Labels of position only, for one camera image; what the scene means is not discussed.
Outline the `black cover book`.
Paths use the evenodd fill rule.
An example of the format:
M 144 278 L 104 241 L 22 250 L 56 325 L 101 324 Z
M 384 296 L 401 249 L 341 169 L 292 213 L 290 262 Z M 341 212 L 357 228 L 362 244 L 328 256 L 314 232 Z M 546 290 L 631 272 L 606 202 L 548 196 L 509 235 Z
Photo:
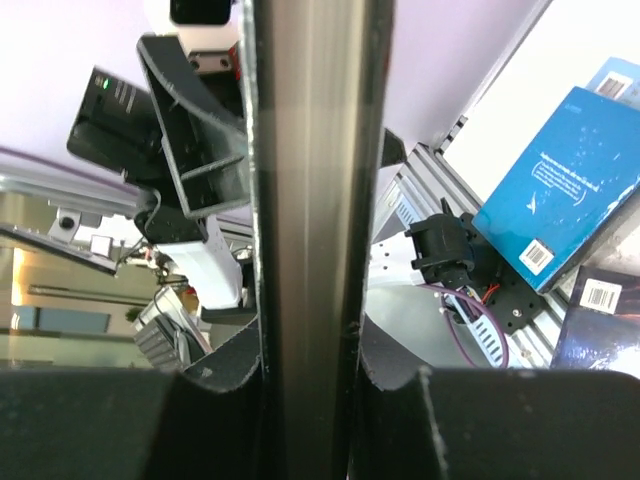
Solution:
M 394 12 L 242 6 L 263 479 L 347 475 Z

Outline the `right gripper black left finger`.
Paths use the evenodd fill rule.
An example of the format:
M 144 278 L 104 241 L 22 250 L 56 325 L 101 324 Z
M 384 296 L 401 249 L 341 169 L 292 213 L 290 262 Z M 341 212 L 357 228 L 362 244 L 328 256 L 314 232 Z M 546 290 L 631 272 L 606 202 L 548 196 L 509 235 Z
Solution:
M 1 374 L 4 479 L 254 479 L 259 332 L 242 329 L 184 372 Z

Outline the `light blue book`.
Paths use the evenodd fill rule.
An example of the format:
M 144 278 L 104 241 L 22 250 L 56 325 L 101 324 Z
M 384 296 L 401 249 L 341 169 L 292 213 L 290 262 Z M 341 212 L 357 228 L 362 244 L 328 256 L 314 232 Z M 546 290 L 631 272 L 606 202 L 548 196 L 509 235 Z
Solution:
M 638 64 L 610 57 L 588 82 L 585 89 L 638 110 L 639 75 Z

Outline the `teal ocean cover book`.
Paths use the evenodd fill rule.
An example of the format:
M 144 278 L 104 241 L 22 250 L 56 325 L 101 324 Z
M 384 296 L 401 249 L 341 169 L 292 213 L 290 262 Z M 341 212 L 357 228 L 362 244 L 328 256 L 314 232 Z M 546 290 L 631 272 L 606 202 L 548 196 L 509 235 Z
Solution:
M 638 110 L 575 87 L 472 224 L 531 289 L 546 293 L 638 188 Z

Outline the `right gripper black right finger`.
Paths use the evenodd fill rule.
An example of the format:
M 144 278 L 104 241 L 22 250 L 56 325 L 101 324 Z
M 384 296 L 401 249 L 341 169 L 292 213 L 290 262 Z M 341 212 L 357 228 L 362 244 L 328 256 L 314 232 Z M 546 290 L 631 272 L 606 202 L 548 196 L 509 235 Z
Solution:
M 353 479 L 635 479 L 639 382 L 612 371 L 432 368 L 371 321 Z

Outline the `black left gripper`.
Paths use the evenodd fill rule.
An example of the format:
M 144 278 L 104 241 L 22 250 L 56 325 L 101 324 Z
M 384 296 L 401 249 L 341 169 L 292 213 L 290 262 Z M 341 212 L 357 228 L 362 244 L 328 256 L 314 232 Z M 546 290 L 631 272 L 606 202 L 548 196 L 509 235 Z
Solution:
M 249 203 L 248 140 L 237 58 L 238 28 L 184 28 L 142 36 L 137 53 L 162 131 L 183 213 L 203 218 Z

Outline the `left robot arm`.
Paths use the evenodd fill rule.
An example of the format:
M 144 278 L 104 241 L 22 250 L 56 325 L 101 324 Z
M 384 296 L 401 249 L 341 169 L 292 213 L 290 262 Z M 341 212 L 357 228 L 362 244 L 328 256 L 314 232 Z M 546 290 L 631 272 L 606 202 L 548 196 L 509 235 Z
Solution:
M 94 68 L 67 150 L 139 190 L 136 228 L 188 280 L 207 322 L 252 314 L 252 264 L 217 221 L 250 202 L 239 49 L 186 52 L 175 34 L 146 34 L 136 50 L 145 85 Z

